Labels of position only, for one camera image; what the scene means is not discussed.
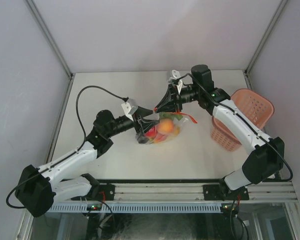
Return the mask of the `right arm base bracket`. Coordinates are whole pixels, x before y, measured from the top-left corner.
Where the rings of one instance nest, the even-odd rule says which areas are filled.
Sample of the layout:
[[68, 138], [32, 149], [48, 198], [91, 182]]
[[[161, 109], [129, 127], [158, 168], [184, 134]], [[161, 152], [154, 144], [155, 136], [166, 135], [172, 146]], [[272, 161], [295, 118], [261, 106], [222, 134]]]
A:
[[204, 200], [206, 201], [229, 201], [241, 198], [241, 200], [248, 201], [250, 199], [248, 190], [242, 186], [236, 190], [230, 190], [225, 183], [225, 178], [219, 180], [217, 184], [203, 185]]

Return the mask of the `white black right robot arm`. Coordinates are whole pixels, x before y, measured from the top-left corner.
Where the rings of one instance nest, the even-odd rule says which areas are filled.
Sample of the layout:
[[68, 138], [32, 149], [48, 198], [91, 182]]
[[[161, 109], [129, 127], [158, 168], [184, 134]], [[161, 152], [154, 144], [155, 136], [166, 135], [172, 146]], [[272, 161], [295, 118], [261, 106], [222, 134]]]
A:
[[241, 168], [220, 180], [222, 198], [232, 199], [241, 187], [272, 181], [270, 177], [283, 168], [286, 163], [283, 140], [272, 138], [255, 126], [223, 89], [215, 87], [207, 65], [196, 65], [185, 75], [171, 70], [167, 82], [167, 91], [155, 106], [155, 112], [180, 113], [183, 104], [197, 101], [234, 134], [248, 154]]

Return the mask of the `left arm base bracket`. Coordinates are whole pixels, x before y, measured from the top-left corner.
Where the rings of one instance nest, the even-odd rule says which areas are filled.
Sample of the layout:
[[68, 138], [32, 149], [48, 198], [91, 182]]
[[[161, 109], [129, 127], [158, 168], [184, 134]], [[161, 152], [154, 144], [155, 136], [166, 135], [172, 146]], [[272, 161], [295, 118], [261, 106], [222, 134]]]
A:
[[115, 185], [104, 182], [101, 183], [88, 173], [82, 174], [81, 177], [88, 180], [91, 188], [86, 195], [76, 196], [71, 198], [71, 200], [102, 200], [103, 202], [114, 200]]

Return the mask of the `clear zip top bag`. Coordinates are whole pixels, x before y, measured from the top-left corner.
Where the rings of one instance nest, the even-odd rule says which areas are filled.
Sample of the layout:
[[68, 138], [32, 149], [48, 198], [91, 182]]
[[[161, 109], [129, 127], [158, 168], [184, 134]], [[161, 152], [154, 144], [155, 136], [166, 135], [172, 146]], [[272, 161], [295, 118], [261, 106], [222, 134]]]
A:
[[198, 122], [189, 114], [178, 112], [152, 113], [136, 120], [136, 140], [142, 145], [160, 144], [176, 138], [186, 123]]

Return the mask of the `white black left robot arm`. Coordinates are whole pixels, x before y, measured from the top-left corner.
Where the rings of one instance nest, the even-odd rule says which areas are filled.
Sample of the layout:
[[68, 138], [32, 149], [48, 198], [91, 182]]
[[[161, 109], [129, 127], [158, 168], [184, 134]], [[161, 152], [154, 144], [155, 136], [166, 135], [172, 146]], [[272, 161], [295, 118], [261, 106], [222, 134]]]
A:
[[94, 177], [88, 173], [71, 180], [67, 177], [82, 165], [104, 155], [113, 145], [111, 137], [131, 128], [143, 132], [143, 123], [152, 114], [152, 110], [140, 106], [133, 114], [118, 118], [109, 110], [100, 111], [91, 132], [84, 136], [78, 148], [38, 168], [30, 164], [23, 169], [14, 191], [15, 197], [35, 218], [44, 215], [53, 204], [73, 197], [96, 199], [99, 187]]

